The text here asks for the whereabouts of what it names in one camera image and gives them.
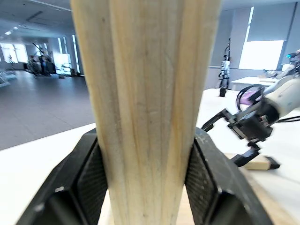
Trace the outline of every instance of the ceiling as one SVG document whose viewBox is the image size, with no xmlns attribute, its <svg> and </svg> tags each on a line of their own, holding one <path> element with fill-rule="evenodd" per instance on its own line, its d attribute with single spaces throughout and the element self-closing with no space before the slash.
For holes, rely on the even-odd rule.
<svg viewBox="0 0 300 225">
<path fill-rule="evenodd" d="M 223 0 L 223 10 L 297 0 Z M 10 36 L 5 32 L 17 27 Z M 0 38 L 61 37 L 74 34 L 70 0 L 0 0 Z"/>
</svg>

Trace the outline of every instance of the gray floor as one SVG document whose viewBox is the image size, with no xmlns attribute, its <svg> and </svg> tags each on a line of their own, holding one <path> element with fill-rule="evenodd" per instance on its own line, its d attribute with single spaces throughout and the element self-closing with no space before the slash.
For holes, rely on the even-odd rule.
<svg viewBox="0 0 300 225">
<path fill-rule="evenodd" d="M 84 78 L 16 76 L 0 88 L 0 150 L 94 122 Z"/>
</svg>

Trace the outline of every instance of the white table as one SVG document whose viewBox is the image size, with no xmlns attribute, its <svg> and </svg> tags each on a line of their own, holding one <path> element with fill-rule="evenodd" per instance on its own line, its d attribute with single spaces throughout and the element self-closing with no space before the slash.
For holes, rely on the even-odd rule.
<svg viewBox="0 0 300 225">
<path fill-rule="evenodd" d="M 242 90 L 243 88 L 253 84 L 260 84 L 265 87 L 269 87 L 276 81 L 277 79 L 274 78 L 258 78 L 258 77 L 248 76 L 235 81 L 231 81 L 230 83 L 232 84 L 232 90 Z"/>
<path fill-rule="evenodd" d="M 215 89 L 204 91 L 198 127 L 225 107 L 231 113 L 236 111 L 236 91 L 228 91 L 225 98 L 218 95 L 219 91 Z M 94 127 L 95 124 L 86 125 L 0 151 L 1 225 L 17 222 L 51 170 L 73 150 L 80 137 Z M 251 173 L 283 208 L 300 221 L 300 123 L 275 124 L 274 128 L 272 137 L 260 146 L 263 154 L 272 155 L 282 163 L 280 169 Z M 222 120 L 209 134 L 222 152 L 243 153 L 247 150 L 246 142 L 239 140 Z"/>
</svg>

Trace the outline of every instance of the light wooden board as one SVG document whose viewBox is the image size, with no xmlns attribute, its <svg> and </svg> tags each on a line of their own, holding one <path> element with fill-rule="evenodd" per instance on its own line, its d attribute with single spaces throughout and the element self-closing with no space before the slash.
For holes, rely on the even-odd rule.
<svg viewBox="0 0 300 225">
<path fill-rule="evenodd" d="M 272 198 L 251 176 L 246 169 L 241 169 L 246 176 L 247 181 L 251 185 L 255 194 L 261 201 L 263 207 L 267 211 L 274 225 L 298 225 L 298 223 L 291 217 L 275 200 Z M 103 208 L 104 212 L 101 215 L 99 225 L 115 225 L 111 208 L 109 204 L 108 195 L 106 196 L 106 204 Z M 184 188 L 180 202 L 180 208 L 177 218 L 177 225 L 193 225 L 193 215 L 188 201 L 187 191 Z"/>
<path fill-rule="evenodd" d="M 71 0 L 117 225 L 176 223 L 220 0 Z"/>
<path fill-rule="evenodd" d="M 234 156 L 236 156 L 236 154 L 225 153 L 225 156 L 231 159 Z M 270 169 L 270 166 L 271 166 L 271 162 L 264 155 L 258 155 L 243 167 L 246 168 L 247 170 L 268 170 Z"/>
<path fill-rule="evenodd" d="M 267 211 L 274 225 L 298 225 L 298 223 L 291 217 L 280 204 L 274 200 L 255 179 L 245 169 L 241 169 L 247 181 L 251 185 L 258 199 Z"/>
</svg>

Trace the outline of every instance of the window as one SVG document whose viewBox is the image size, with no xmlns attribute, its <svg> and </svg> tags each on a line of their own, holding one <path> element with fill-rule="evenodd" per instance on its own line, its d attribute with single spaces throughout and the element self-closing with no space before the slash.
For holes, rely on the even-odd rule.
<svg viewBox="0 0 300 225">
<path fill-rule="evenodd" d="M 58 38 L 58 45 L 60 46 L 60 53 L 62 54 L 62 48 L 61 48 L 61 40 Z"/>
<path fill-rule="evenodd" d="M 0 46 L 3 52 L 5 62 L 18 62 L 17 56 L 15 54 L 15 48 L 12 44 L 1 43 Z"/>
<path fill-rule="evenodd" d="M 24 45 L 15 44 L 15 53 L 19 62 L 28 62 L 28 56 Z"/>
<path fill-rule="evenodd" d="M 250 41 L 243 47 L 239 69 L 276 70 L 284 41 Z"/>
<path fill-rule="evenodd" d="M 66 38 L 63 37 L 63 40 L 64 40 L 65 52 L 66 52 L 66 54 L 67 54 L 67 53 L 68 53 L 68 50 L 67 50 L 67 42 L 66 42 Z"/>
<path fill-rule="evenodd" d="M 72 35 L 73 38 L 73 45 L 74 45 L 74 50 L 75 50 L 75 59 L 76 59 L 76 67 L 77 67 L 77 72 L 80 73 L 79 70 L 79 63 L 78 63 L 78 56 L 77 56 L 77 48 L 76 48 L 76 40 L 75 40 L 75 35 Z"/>
<path fill-rule="evenodd" d="M 44 43 L 44 50 L 45 50 L 45 53 L 48 54 L 48 48 L 47 48 L 47 44 Z"/>
<path fill-rule="evenodd" d="M 41 52 L 40 52 L 40 50 L 39 50 L 38 47 L 36 47 L 36 55 L 37 55 L 37 56 L 41 56 Z"/>
</svg>

